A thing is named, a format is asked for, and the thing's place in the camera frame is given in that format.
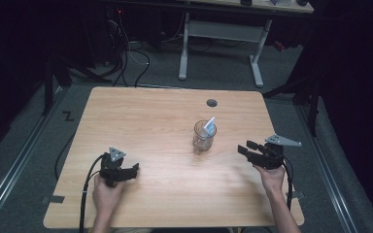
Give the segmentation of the clear faceted glass cup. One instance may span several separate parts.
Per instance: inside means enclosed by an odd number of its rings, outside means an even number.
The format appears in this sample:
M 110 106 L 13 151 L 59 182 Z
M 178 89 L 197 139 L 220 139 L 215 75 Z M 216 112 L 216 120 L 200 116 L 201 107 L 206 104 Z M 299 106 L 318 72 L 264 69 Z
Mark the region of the clear faceted glass cup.
M 203 127 L 207 123 L 207 119 L 199 120 L 194 125 L 193 130 L 193 151 L 196 154 L 207 151 L 211 148 L 215 135 L 217 134 L 217 127 L 215 126 L 215 132 L 213 136 L 208 136 L 204 131 Z

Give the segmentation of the person's right hand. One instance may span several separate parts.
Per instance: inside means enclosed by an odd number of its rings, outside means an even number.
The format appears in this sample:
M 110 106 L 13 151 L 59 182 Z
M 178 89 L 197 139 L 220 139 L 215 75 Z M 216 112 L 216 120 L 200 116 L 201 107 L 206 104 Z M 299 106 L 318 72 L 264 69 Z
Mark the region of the person's right hand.
M 260 174 L 262 185 L 268 194 L 282 192 L 283 180 L 285 176 L 285 170 L 283 167 L 267 170 L 260 166 L 254 165 L 254 168 Z

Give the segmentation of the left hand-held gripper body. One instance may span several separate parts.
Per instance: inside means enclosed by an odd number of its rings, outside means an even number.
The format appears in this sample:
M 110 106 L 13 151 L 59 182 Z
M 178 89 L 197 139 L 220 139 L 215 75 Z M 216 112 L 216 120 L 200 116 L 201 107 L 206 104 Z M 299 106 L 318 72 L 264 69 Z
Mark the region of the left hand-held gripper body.
M 115 187 L 118 182 L 124 182 L 126 174 L 133 173 L 130 168 L 121 168 L 125 156 L 125 152 L 115 148 L 109 148 L 109 151 L 103 155 L 100 176 L 105 180 L 107 186 Z

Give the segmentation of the white-legged wooden desk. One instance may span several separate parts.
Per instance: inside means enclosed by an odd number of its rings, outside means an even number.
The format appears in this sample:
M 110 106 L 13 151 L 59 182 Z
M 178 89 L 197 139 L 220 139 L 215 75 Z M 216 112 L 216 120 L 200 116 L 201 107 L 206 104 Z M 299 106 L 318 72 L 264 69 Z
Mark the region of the white-legged wooden desk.
M 263 87 L 258 60 L 270 31 L 274 17 L 309 17 L 315 9 L 307 2 L 299 5 L 296 0 L 111 0 L 128 7 L 182 11 L 184 15 L 183 48 L 179 79 L 187 78 L 188 41 L 190 37 L 221 39 L 256 43 L 257 48 L 249 56 L 254 84 Z M 216 22 L 209 19 L 191 19 L 191 14 L 220 15 L 221 17 L 266 17 L 262 26 L 244 25 L 238 22 Z

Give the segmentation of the person's left hand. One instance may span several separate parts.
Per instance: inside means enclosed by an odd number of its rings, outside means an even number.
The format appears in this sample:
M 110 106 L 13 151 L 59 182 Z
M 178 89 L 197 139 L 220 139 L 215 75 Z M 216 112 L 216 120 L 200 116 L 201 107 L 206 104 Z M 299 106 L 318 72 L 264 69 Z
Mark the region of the person's left hand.
M 110 218 L 119 204 L 125 182 L 119 182 L 115 187 L 106 185 L 106 181 L 99 175 L 94 178 L 92 198 L 96 208 L 96 216 Z

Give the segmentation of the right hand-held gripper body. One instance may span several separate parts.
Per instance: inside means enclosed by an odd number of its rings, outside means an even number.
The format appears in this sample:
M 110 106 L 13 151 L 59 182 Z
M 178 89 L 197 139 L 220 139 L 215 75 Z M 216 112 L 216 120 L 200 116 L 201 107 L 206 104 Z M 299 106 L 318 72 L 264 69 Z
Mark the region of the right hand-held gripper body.
M 249 151 L 248 161 L 267 170 L 277 169 L 284 164 L 284 147 L 301 147 L 301 142 L 279 135 L 265 139 L 265 144 L 258 144 L 258 150 Z

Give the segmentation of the metal floor rail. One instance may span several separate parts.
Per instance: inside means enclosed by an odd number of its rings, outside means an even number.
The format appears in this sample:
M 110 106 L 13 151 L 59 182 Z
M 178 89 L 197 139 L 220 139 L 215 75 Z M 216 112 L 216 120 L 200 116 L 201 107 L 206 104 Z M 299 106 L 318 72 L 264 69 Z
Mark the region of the metal floor rail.
M 322 181 L 325 185 L 326 191 L 331 200 L 333 209 L 338 216 L 344 233 L 358 233 L 356 224 L 352 218 L 344 195 L 341 193 L 338 184 L 336 183 L 334 176 L 331 173 L 330 167 L 324 157 L 322 148 L 318 142 L 318 139 L 313 136 L 308 125 L 308 117 L 303 107 L 295 106 L 295 111 L 301 121 L 303 129 L 308 137 L 308 141 L 312 146 L 313 155 L 315 156 L 318 169 L 322 176 Z
M 45 92 L 39 90 L 10 124 L 0 143 L 0 210 L 26 166 L 53 109 L 67 91 L 66 87 L 57 87 L 52 93 L 52 105 L 44 114 L 41 107 L 44 106 Z

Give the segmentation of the black metal stand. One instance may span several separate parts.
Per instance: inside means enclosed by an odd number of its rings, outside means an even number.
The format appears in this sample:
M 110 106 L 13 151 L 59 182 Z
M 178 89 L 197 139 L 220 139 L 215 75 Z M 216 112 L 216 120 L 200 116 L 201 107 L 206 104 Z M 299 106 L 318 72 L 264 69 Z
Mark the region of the black metal stand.
M 292 103 L 295 106 L 309 105 L 307 128 L 312 136 L 316 137 L 316 121 L 319 113 L 318 104 L 321 83 L 322 79 L 320 77 L 306 77 L 297 81 L 287 82 L 286 84 L 263 93 L 262 96 L 264 98 L 271 98 L 280 93 L 293 91 Z

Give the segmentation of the white toothpaste tube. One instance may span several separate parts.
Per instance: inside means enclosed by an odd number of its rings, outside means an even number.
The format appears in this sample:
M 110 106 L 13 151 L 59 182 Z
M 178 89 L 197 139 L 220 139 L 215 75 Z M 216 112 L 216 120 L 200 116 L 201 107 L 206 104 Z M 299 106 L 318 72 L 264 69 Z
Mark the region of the white toothpaste tube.
M 215 118 L 211 117 L 203 127 L 208 136 L 213 136 L 215 132 Z

